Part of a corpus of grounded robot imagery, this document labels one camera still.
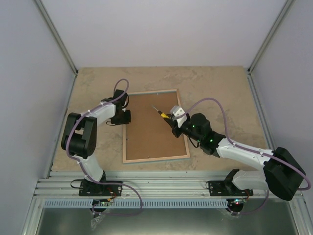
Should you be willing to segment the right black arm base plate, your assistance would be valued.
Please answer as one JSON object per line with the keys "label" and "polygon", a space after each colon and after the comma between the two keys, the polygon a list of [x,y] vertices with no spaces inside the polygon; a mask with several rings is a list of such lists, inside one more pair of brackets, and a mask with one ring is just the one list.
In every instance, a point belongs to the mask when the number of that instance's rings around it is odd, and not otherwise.
{"label": "right black arm base plate", "polygon": [[253,196],[251,189],[239,189],[232,182],[225,181],[207,181],[205,187],[209,190],[211,196]]}

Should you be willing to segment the clear plastic bag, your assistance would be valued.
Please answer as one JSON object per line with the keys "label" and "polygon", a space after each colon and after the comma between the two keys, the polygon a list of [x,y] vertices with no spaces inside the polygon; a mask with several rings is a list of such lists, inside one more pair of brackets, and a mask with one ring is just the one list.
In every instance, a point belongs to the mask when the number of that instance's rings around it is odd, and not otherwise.
{"label": "clear plastic bag", "polygon": [[104,218],[105,218],[104,214],[94,213],[93,218],[90,221],[91,230],[94,231],[97,228],[97,226],[103,221]]}

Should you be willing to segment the teal wooden photo frame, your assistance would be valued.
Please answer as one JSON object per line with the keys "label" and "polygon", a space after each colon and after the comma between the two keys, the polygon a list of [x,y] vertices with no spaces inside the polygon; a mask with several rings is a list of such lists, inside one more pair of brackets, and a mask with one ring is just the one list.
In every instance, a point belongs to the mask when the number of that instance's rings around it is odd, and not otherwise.
{"label": "teal wooden photo frame", "polygon": [[132,118],[130,124],[123,126],[124,164],[190,158],[187,137],[176,138],[171,127],[152,107],[170,113],[175,105],[181,104],[178,89],[133,92],[129,93],[129,100],[127,109]]}

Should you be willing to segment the aluminium rail base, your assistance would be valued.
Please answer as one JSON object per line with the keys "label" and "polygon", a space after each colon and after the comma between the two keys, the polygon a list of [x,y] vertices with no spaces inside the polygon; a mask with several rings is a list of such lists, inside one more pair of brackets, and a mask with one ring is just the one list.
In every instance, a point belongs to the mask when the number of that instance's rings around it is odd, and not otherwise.
{"label": "aluminium rail base", "polygon": [[[226,171],[107,171],[110,181],[122,181],[121,197],[137,199],[210,198],[205,183],[223,180]],[[79,182],[83,173],[78,171],[53,171],[46,179],[39,179],[34,191],[36,198],[79,198]]]}

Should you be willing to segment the aluminium corner post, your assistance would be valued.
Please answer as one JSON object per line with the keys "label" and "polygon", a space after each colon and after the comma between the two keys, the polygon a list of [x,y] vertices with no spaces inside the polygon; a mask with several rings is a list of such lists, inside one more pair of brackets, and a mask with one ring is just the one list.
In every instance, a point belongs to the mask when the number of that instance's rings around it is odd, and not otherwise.
{"label": "aluminium corner post", "polygon": [[74,61],[72,59],[72,57],[70,56],[55,24],[53,23],[52,18],[50,17],[44,3],[42,0],[33,0],[33,2],[35,3],[39,13],[41,14],[44,22],[46,23],[46,26],[48,27],[49,31],[51,32],[56,44],[58,45],[61,53],[63,54],[66,62],[68,63],[69,67],[71,68],[73,74],[75,76],[77,76],[78,74],[78,69],[74,64]]}
{"label": "aluminium corner post", "polygon": [[268,34],[266,35],[265,39],[263,40],[263,42],[262,42],[260,48],[258,49],[254,59],[252,60],[250,66],[246,70],[249,75],[252,75],[258,62],[260,61],[260,59],[262,58],[262,56],[266,52],[272,39],[274,38],[275,34],[278,32],[280,26],[282,25],[284,19],[288,15],[288,13],[291,10],[294,3],[295,3],[295,0],[286,0],[285,1],[281,11],[279,12],[278,16],[276,17],[274,23],[272,24]]}

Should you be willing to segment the right aluminium corner post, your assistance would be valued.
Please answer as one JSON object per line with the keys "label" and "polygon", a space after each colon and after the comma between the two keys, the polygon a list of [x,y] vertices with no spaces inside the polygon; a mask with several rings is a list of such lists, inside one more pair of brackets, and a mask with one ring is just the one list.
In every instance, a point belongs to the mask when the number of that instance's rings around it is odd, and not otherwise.
{"label": "right aluminium corner post", "polygon": [[272,39],[274,38],[275,34],[278,32],[280,26],[282,25],[284,19],[288,15],[288,13],[291,10],[294,3],[295,3],[295,0],[286,0],[285,1],[281,11],[279,12],[278,16],[276,17],[274,23],[272,24],[268,34],[266,35],[265,39],[263,40],[263,42],[262,42],[260,48],[258,49],[254,59],[252,60],[250,66],[246,70],[249,75],[252,75],[258,62],[260,61],[260,59],[262,58],[262,56],[266,52]]}

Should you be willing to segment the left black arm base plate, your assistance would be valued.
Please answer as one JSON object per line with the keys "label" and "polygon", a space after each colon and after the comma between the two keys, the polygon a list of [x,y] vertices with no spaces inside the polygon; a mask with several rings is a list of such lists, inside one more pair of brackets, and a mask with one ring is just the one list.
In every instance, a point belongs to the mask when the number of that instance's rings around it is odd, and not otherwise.
{"label": "left black arm base plate", "polygon": [[122,193],[121,181],[108,181],[108,185],[96,184],[86,179],[82,180],[79,187],[79,196],[108,196],[116,197]]}

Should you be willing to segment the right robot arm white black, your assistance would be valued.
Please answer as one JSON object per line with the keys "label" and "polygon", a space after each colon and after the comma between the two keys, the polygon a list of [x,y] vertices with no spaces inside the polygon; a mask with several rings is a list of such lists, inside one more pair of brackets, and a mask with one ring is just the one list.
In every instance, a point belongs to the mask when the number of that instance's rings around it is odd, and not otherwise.
{"label": "right robot arm white black", "polygon": [[162,114],[162,117],[176,138],[185,135],[195,148],[207,155],[242,162],[255,169],[252,172],[232,170],[224,180],[224,189],[229,195],[259,189],[290,201],[304,180],[305,171],[285,148],[260,149],[235,142],[213,131],[210,121],[201,113],[179,119],[174,114]]}

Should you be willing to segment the yellow handled screwdriver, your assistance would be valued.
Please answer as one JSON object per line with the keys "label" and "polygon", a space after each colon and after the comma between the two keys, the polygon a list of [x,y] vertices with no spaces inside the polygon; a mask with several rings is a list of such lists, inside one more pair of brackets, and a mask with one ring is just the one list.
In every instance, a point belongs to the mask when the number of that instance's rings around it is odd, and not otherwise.
{"label": "yellow handled screwdriver", "polygon": [[161,110],[157,109],[154,105],[152,105],[152,107],[158,112],[158,114],[162,117],[162,118],[167,118],[170,119],[171,117],[167,114],[165,114],[164,112],[162,112]]}

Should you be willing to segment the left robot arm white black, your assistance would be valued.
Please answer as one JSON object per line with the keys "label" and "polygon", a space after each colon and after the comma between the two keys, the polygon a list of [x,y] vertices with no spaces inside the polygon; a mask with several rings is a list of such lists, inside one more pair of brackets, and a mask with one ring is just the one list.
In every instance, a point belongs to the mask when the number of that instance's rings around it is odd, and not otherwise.
{"label": "left robot arm white black", "polygon": [[131,111],[127,110],[128,104],[129,95],[116,90],[113,97],[101,100],[98,106],[84,114],[70,113],[67,117],[61,148],[80,166],[95,195],[107,191],[105,172],[95,156],[98,126],[102,123],[110,126],[129,124]]}

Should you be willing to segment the left aluminium corner post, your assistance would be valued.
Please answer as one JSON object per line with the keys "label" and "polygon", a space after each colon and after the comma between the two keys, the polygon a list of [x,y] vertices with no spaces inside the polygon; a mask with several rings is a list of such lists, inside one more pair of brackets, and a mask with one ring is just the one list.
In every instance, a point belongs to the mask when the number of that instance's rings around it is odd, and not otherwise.
{"label": "left aluminium corner post", "polygon": [[51,32],[56,44],[58,45],[61,53],[63,54],[66,62],[68,63],[69,67],[71,68],[73,74],[75,76],[77,76],[78,74],[78,69],[74,64],[74,61],[72,59],[72,57],[70,56],[55,24],[53,23],[52,18],[50,17],[44,3],[42,0],[33,0],[33,2],[35,3],[39,13],[41,14],[44,22],[46,23],[46,26],[48,27],[49,31]]}

